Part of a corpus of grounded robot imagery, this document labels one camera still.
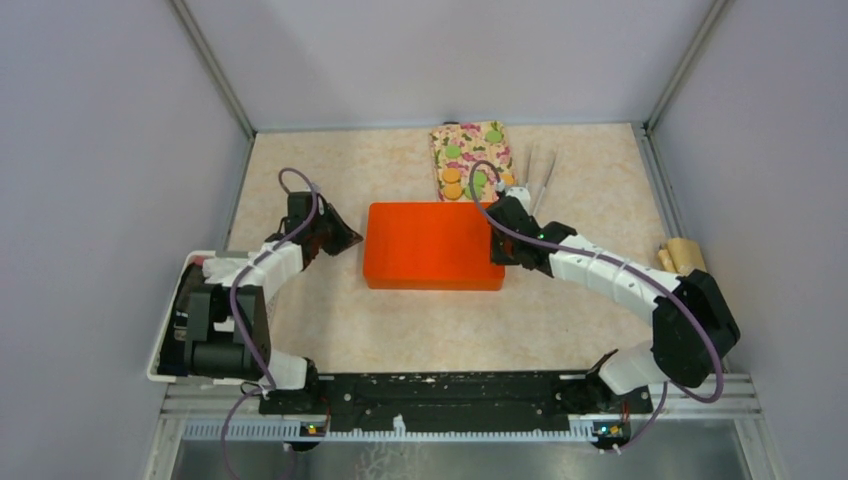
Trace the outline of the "orange box lid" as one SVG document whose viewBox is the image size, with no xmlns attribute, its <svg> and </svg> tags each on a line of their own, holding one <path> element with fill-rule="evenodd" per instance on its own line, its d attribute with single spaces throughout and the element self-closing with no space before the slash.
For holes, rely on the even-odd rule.
<svg viewBox="0 0 848 480">
<path fill-rule="evenodd" d="M 363 276 L 374 290 L 498 291 L 491 228 L 472 203 L 380 202 L 369 207 Z"/>
</svg>

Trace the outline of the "metal tongs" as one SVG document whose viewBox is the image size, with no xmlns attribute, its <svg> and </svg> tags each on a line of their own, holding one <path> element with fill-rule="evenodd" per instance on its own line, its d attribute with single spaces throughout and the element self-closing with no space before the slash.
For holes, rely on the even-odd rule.
<svg viewBox="0 0 848 480">
<path fill-rule="evenodd" d="M 556 150 L 545 150 L 540 144 L 530 146 L 524 166 L 524 187 L 530 194 L 529 213 L 535 216 L 552 179 L 558 160 Z"/>
</svg>

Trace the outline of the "floral tray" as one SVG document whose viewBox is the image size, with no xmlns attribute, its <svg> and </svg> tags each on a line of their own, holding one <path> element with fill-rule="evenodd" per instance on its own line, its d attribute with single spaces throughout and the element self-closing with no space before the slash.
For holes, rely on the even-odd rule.
<svg viewBox="0 0 848 480">
<path fill-rule="evenodd" d="M 490 144 L 485 140 L 489 130 L 496 129 L 503 133 L 503 141 L 498 144 Z M 505 126 L 500 121 L 484 121 L 460 123 L 460 125 L 440 125 L 430 130 L 428 142 L 432 156 L 437 198 L 446 202 L 470 201 L 463 195 L 457 201 L 446 200 L 442 189 L 446 185 L 441 179 L 441 173 L 446 168 L 456 168 L 461 171 L 460 184 L 463 189 L 472 185 L 471 176 L 476 171 L 482 171 L 488 177 L 488 183 L 482 187 L 476 187 L 479 195 L 474 197 L 482 202 L 493 202 L 496 197 L 496 184 L 502 182 L 500 174 L 503 172 L 511 174 L 515 179 L 512 148 L 509 144 Z M 462 148 L 462 156 L 448 159 L 444 156 L 444 148 L 447 145 L 458 145 Z"/>
</svg>

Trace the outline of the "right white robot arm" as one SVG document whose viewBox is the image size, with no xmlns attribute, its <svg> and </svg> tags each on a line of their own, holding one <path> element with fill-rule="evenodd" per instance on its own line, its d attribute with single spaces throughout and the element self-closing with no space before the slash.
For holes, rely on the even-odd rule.
<svg viewBox="0 0 848 480">
<path fill-rule="evenodd" d="M 586 385 L 589 404 L 612 412 L 627 393 L 659 382 L 694 389 L 717 373 L 738 343 L 738 325 L 716 282 L 695 269 L 671 273 L 614 254 L 570 226 L 540 226 L 528 212 L 529 193 L 498 184 L 484 208 L 491 227 L 491 260 L 574 282 L 624 307 L 652 330 L 650 340 L 616 350 L 595 366 Z"/>
</svg>

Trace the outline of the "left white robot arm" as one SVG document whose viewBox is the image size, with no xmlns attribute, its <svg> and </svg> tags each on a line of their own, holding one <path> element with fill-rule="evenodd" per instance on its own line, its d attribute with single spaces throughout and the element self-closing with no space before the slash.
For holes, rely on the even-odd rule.
<svg viewBox="0 0 848 480">
<path fill-rule="evenodd" d="M 280 289 L 320 254 L 337 256 L 363 240 L 322 195 L 295 192 L 276 232 L 254 252 L 203 260 L 204 280 L 188 291 L 183 365 L 190 376 L 282 390 L 297 413 L 319 404 L 313 362 L 276 350 L 270 308 Z"/>
</svg>

